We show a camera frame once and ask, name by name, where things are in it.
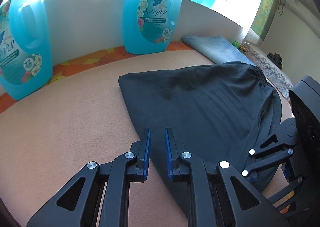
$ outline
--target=detergent bottle handle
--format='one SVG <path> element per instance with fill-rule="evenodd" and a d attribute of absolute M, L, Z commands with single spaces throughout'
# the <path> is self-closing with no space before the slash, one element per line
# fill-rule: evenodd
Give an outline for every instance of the detergent bottle handle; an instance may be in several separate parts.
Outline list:
<path fill-rule="evenodd" d="M 170 26 L 175 26 L 178 21 L 182 0 L 170 0 L 170 7 L 168 8 L 168 20 Z"/>
<path fill-rule="evenodd" d="M 11 0 L 9 25 L 19 47 L 26 53 L 36 54 L 47 36 L 43 0 Z"/>

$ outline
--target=metal pivot screw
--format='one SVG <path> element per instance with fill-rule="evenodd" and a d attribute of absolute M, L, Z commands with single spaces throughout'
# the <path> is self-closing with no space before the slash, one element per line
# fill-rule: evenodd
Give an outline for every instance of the metal pivot screw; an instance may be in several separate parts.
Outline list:
<path fill-rule="evenodd" d="M 242 171 L 242 173 L 241 173 L 241 174 L 242 174 L 242 176 L 247 176 L 247 175 L 248 175 L 248 173 L 249 173 L 249 172 L 248 172 L 247 170 L 244 170 L 244 171 Z"/>
<path fill-rule="evenodd" d="M 124 154 L 124 157 L 127 158 L 127 159 L 133 158 L 134 157 L 134 153 L 127 152 L 126 154 Z"/>
<path fill-rule="evenodd" d="M 97 167 L 97 163 L 96 163 L 96 162 L 89 162 L 89 163 L 87 164 L 87 167 L 88 167 L 89 169 L 94 169 L 94 168 Z"/>
<path fill-rule="evenodd" d="M 219 163 L 219 166 L 221 166 L 222 168 L 228 168 L 230 166 L 230 164 L 226 161 L 221 161 Z"/>
<path fill-rule="evenodd" d="M 182 158 L 191 158 L 191 153 L 183 152 L 181 156 L 182 156 Z"/>

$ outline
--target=flower illustration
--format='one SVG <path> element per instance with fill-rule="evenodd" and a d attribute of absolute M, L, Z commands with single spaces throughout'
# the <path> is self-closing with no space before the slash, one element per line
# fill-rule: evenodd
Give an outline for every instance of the flower illustration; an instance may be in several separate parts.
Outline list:
<path fill-rule="evenodd" d="M 6 19 L 9 17 L 10 3 L 11 1 L 7 1 L 0 9 L 0 15 L 6 17 Z"/>
<path fill-rule="evenodd" d="M 155 41 L 155 43 L 163 43 L 163 41 L 164 41 L 164 37 L 160 37 Z"/>
<path fill-rule="evenodd" d="M 170 37 L 169 36 L 166 36 L 164 39 L 163 39 L 163 42 L 166 42 L 166 41 L 168 41 L 170 39 Z"/>
<path fill-rule="evenodd" d="M 36 55 L 35 56 L 35 65 L 39 65 L 39 66 L 42 65 L 42 57 L 41 57 L 41 55 Z"/>
<path fill-rule="evenodd" d="M 140 0 L 138 7 L 140 10 L 146 10 L 148 8 L 148 1 Z"/>
<path fill-rule="evenodd" d="M 26 71 L 24 73 L 24 76 L 21 78 L 21 82 L 24 84 L 24 83 L 28 82 L 31 78 L 33 78 L 33 75 L 31 74 L 31 72 Z"/>
<path fill-rule="evenodd" d="M 63 73 L 60 72 L 60 73 L 57 73 L 56 75 L 53 75 L 51 77 L 51 79 L 49 80 L 49 82 L 46 83 L 46 85 L 51 85 L 53 84 L 54 82 L 57 82 L 57 81 L 60 81 L 62 79 L 65 79 L 67 78 L 66 76 L 62 75 Z"/>
<path fill-rule="evenodd" d="M 138 10 L 138 17 L 142 18 L 143 17 L 143 11 L 142 10 Z"/>
<path fill-rule="evenodd" d="M 36 74 L 39 73 L 40 69 L 41 67 L 39 65 L 35 65 L 34 68 L 31 70 L 31 74 L 35 76 Z"/>
<path fill-rule="evenodd" d="M 142 27 L 143 27 L 143 24 L 144 24 L 144 20 L 141 19 L 141 18 L 138 18 L 138 26 L 139 26 L 140 28 L 142 28 Z"/>

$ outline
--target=white wall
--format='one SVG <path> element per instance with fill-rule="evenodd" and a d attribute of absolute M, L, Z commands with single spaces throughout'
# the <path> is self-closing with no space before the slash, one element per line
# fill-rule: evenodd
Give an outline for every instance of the white wall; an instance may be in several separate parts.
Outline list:
<path fill-rule="evenodd" d="M 306 75 L 320 82 L 320 39 L 287 7 L 282 16 L 276 13 L 260 48 L 281 54 L 283 71 L 294 85 Z"/>
<path fill-rule="evenodd" d="M 98 50 L 123 46 L 124 0 L 44 0 L 54 65 Z M 183 0 L 173 41 L 184 35 L 244 38 L 242 27 L 223 15 Z"/>

